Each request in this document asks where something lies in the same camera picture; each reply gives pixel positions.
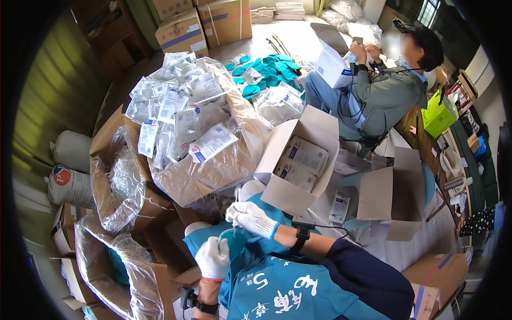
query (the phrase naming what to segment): wooden desk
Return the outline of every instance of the wooden desk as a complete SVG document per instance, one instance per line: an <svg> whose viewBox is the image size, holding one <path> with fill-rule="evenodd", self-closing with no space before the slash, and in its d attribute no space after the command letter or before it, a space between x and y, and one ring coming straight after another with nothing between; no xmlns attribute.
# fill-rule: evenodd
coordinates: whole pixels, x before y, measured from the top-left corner
<svg viewBox="0 0 512 320"><path fill-rule="evenodd" d="M418 111L418 128L416 131L417 134L413 134L412 132L409 131L409 129L411 128L411 125L416 126L416 111ZM444 195L446 205L450 209L455 225L457 226L459 224L460 218L455 214L455 206L450 205L450 196L448 194L448 191L442 188L442 186L444 186L444 184L446 183L446 173L443 171L441 163L439 161L439 153L441 152L441 148L437 144L436 139L434 139L429 133L427 133L423 129L421 109L416 106L412 108L395 125L395 129L400 133L400 135L402 135L402 137L413 149L417 149L419 151L421 161L423 161L430 168L430 170L432 170L434 177L439 177L439 189ZM432 153L432 148L437 153L436 157L434 157L434 154Z"/></svg>

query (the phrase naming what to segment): gray jacket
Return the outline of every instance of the gray jacket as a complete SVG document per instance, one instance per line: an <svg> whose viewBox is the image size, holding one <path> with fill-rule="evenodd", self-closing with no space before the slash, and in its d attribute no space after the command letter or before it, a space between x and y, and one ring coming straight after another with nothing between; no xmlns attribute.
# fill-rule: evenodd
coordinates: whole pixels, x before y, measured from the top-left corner
<svg viewBox="0 0 512 320"><path fill-rule="evenodd" d="M397 124L413 107L426 109L426 83L402 66L383 69L371 77L368 71L357 72L353 94L361 104L366 135L380 136Z"/></svg>

